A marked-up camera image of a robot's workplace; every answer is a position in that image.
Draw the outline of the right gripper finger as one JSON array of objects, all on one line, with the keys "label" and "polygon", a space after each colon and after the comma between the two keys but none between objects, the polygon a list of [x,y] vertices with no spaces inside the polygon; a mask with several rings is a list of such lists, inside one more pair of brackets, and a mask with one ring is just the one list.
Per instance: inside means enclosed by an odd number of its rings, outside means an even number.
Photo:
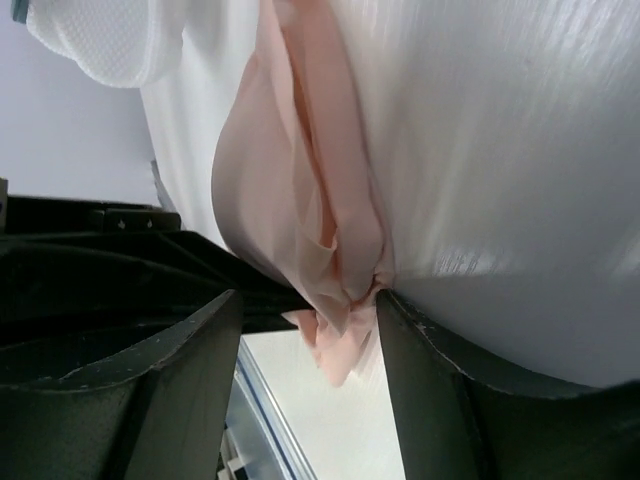
[{"label": "right gripper finger", "polygon": [[635,479],[639,385],[591,388],[471,343],[390,291],[376,299],[409,479]]}]

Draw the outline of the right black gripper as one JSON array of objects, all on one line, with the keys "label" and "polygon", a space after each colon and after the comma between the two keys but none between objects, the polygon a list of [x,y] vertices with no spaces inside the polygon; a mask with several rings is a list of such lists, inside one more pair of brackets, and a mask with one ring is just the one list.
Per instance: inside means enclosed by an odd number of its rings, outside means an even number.
[{"label": "right black gripper", "polygon": [[2,477],[215,478],[241,298],[246,333],[305,305],[176,213],[3,195]]}]

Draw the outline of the pink beige bra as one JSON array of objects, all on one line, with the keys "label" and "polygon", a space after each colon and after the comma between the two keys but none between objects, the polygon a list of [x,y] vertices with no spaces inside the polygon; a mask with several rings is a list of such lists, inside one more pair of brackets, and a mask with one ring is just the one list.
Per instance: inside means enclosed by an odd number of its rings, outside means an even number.
[{"label": "pink beige bra", "polygon": [[305,306],[285,313],[335,386],[360,363],[393,279],[351,64],[326,1],[264,1],[212,179],[226,246]]}]

